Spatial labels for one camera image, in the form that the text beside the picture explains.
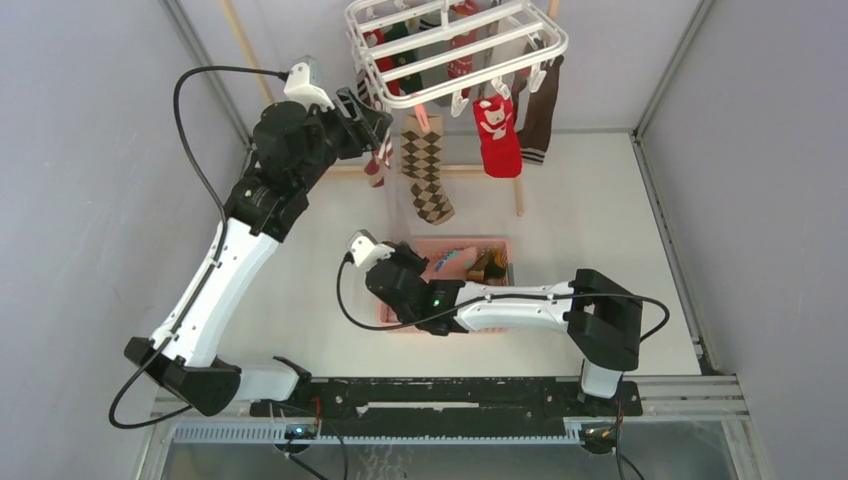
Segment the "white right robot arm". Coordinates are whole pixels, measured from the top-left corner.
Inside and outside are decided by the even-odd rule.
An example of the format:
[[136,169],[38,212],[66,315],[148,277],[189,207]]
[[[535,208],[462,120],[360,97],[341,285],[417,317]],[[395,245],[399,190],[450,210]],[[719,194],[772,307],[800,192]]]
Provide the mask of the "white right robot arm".
[[426,259],[406,244],[355,240],[353,263],[367,290],[394,312],[398,324],[435,336],[493,329],[537,329],[565,334],[583,355],[579,406],[605,415],[618,400],[625,373],[639,365],[644,299],[598,271],[536,287],[494,286],[466,280],[426,280]]

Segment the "pink plastic basket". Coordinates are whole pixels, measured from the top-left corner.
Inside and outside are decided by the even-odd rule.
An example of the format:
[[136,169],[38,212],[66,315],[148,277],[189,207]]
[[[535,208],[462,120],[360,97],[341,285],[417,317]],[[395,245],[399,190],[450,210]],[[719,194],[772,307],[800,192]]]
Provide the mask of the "pink plastic basket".
[[506,286],[508,250],[504,242],[425,238],[392,243],[393,252],[366,273],[367,290],[394,317],[393,326],[435,336],[470,333],[457,320],[459,290],[470,285]]

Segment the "dark brown sock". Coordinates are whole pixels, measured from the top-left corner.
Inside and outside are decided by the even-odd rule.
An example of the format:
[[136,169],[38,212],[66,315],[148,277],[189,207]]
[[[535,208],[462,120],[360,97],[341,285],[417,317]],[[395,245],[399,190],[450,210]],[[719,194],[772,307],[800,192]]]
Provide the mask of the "dark brown sock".
[[548,63],[545,78],[529,95],[523,127],[517,132],[524,163],[544,163],[552,136],[553,117],[559,95],[560,72],[564,56]]

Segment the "pink patterned sock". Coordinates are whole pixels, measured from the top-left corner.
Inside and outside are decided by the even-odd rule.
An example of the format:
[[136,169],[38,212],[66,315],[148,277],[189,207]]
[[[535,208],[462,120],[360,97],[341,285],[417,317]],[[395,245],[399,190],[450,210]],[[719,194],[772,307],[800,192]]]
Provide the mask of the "pink patterned sock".
[[422,278],[431,280],[466,280],[467,272],[478,258],[476,247],[451,249],[428,263]]

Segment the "grey ribbed sock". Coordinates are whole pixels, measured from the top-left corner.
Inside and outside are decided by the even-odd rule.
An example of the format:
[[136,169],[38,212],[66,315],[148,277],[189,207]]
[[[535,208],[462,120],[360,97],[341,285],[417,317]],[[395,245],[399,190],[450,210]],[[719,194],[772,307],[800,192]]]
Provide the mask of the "grey ribbed sock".
[[393,145],[391,131],[388,131],[380,146],[372,152],[370,160],[363,171],[371,188],[379,188],[385,184],[387,172],[391,169]]

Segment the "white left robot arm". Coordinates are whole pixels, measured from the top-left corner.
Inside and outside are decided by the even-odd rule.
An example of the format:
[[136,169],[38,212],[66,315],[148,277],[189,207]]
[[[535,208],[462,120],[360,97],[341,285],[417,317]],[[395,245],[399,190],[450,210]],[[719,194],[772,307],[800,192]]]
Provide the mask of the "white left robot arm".
[[273,399],[290,417],[311,407],[311,388],[281,360],[240,367],[218,346],[247,287],[308,208],[308,194],[339,160],[377,150],[393,117],[347,88],[329,108],[309,100],[271,104],[253,130],[254,166],[223,205],[218,238],[171,315],[149,337],[132,337],[124,356],[159,387],[204,416],[231,402]]

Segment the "brown argyle sock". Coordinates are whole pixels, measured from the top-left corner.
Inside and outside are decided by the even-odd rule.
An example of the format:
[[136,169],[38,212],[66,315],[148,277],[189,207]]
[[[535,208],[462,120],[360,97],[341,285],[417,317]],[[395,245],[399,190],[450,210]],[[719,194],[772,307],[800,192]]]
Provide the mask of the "brown argyle sock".
[[425,132],[414,115],[400,131],[401,173],[408,179],[416,215],[431,225],[450,220],[455,211],[442,185],[443,118],[429,116]]

